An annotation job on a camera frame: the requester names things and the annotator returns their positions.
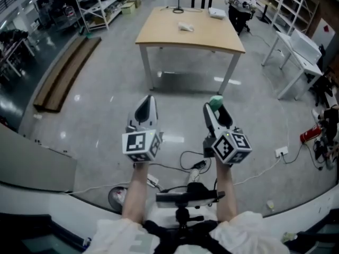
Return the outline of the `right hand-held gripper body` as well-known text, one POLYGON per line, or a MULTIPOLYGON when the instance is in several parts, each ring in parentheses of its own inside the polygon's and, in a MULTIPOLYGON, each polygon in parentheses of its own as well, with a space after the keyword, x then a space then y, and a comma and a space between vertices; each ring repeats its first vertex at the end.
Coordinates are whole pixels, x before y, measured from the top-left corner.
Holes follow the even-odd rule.
POLYGON ((247 136, 237 127, 233 130, 227 128, 216 130, 203 141, 204 157, 215 157, 223 164, 239 164, 251 152, 252 147, 247 136))

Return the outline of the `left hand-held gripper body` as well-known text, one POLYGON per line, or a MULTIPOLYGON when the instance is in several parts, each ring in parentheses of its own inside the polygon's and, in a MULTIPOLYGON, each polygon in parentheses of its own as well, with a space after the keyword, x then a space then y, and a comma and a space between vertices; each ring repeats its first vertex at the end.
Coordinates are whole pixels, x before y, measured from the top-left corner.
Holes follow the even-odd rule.
POLYGON ((133 163, 152 162, 160 149, 160 128, 126 126, 122 135, 122 153, 133 163))

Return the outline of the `green soft object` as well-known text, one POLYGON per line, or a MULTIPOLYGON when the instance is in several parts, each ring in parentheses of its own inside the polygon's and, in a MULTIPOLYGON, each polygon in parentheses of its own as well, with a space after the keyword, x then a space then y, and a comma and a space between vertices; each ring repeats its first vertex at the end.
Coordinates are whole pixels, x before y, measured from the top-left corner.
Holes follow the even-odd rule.
POLYGON ((223 97, 221 95, 212 96, 209 100, 209 105, 213 112, 219 110, 223 105, 223 97))

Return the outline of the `person's left forearm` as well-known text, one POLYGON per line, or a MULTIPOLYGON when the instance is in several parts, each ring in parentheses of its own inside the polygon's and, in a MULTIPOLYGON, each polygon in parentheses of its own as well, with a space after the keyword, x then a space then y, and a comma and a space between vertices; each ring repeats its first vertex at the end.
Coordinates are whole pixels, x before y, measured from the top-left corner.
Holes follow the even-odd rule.
POLYGON ((147 200, 148 163, 136 164, 122 207, 122 218, 142 224, 147 200))

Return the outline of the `person's right forearm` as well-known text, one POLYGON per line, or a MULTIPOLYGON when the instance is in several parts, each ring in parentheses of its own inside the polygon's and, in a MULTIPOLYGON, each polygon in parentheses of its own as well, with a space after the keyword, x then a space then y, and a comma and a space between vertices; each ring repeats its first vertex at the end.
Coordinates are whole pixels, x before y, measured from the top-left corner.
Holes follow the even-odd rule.
POLYGON ((217 219, 219 222, 229 222, 237 216, 237 201, 231 168, 216 159, 217 191, 225 192, 225 196, 217 203, 217 219))

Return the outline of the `black trash bin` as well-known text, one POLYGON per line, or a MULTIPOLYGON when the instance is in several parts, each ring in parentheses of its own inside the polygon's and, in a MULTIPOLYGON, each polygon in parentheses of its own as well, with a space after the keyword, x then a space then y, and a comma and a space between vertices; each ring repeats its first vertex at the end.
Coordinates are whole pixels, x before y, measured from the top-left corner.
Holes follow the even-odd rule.
POLYGON ((123 209, 124 200, 127 194, 127 188, 116 186, 109 191, 108 201, 112 209, 121 214, 123 209))

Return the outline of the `brown wooden planks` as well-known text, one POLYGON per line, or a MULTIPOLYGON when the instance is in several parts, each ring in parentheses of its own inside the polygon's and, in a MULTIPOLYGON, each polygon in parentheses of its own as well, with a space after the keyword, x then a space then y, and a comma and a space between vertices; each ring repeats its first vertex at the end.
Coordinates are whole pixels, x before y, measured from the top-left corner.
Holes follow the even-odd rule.
POLYGON ((102 38, 78 36, 57 60, 38 92, 33 106, 38 111, 59 113, 77 76, 102 38))

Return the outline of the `red fire extinguisher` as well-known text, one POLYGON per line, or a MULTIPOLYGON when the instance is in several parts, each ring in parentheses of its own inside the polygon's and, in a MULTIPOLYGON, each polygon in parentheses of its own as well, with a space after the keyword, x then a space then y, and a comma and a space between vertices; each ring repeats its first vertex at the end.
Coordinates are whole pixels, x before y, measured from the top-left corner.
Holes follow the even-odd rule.
POLYGON ((322 133, 322 127, 317 123, 311 129, 300 135, 300 142, 306 143, 309 140, 312 140, 318 137, 322 133))

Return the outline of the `wooden table with white legs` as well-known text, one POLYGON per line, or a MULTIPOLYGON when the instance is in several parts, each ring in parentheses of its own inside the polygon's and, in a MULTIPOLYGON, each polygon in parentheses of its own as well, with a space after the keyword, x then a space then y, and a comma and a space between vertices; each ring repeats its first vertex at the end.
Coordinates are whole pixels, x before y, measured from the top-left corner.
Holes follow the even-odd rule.
POLYGON ((217 94, 222 95, 227 87, 241 55, 245 49, 233 25, 228 18, 223 20, 209 16, 208 10, 193 12, 186 10, 176 14, 161 7, 153 8, 135 41, 139 46, 146 83, 154 89, 148 47, 190 48, 233 55, 217 94), (179 31, 178 22, 194 26, 194 32, 179 31))

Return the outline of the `person's white shirt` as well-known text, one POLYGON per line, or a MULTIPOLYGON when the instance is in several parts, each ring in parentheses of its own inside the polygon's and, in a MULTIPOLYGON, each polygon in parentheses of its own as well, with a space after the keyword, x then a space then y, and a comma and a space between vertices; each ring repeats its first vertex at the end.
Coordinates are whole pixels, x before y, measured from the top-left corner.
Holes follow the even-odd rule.
MULTIPOLYGON (((259 213, 246 211, 208 233, 231 254, 290 254, 271 236, 259 213)), ((83 254, 155 254, 160 238, 128 219, 99 220, 90 246, 83 254)))

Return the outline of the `grey cabinet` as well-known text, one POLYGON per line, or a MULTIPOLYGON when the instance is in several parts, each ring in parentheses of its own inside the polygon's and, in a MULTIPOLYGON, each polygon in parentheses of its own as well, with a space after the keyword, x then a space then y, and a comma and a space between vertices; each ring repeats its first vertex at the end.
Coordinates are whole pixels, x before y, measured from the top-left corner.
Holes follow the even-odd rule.
POLYGON ((51 192, 74 188, 77 160, 0 124, 0 183, 51 192))

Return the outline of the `white box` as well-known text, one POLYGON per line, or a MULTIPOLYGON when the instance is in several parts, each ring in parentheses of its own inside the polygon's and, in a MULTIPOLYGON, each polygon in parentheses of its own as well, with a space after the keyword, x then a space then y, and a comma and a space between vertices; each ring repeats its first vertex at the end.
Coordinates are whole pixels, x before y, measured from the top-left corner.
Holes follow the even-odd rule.
POLYGON ((290 36, 290 44, 292 49, 305 58, 312 65, 318 63, 319 59, 322 56, 322 53, 319 50, 318 45, 308 38, 305 34, 294 29, 290 36))

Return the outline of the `white book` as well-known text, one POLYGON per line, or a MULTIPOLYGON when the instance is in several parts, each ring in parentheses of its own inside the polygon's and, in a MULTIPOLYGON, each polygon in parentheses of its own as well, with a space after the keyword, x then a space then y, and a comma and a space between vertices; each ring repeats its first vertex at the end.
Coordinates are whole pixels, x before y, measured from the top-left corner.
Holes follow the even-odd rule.
POLYGON ((214 8, 214 7, 208 8, 208 12, 209 12, 209 16, 214 19, 223 20, 227 16, 224 10, 214 8))

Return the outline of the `white shelf rack with goods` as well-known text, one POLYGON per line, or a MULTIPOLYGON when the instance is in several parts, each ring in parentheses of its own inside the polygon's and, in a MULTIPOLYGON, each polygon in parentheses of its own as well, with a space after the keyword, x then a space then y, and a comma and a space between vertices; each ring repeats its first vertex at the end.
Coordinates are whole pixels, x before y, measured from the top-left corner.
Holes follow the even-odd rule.
POLYGON ((109 29, 127 0, 75 0, 87 32, 109 29))

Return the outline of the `empty white shelf rack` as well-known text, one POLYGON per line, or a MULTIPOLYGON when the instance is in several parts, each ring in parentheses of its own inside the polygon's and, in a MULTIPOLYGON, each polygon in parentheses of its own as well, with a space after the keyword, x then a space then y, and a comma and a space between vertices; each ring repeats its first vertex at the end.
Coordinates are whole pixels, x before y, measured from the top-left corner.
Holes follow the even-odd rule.
POLYGON ((257 18, 285 34, 295 29, 306 34, 318 7, 315 0, 257 0, 257 18))

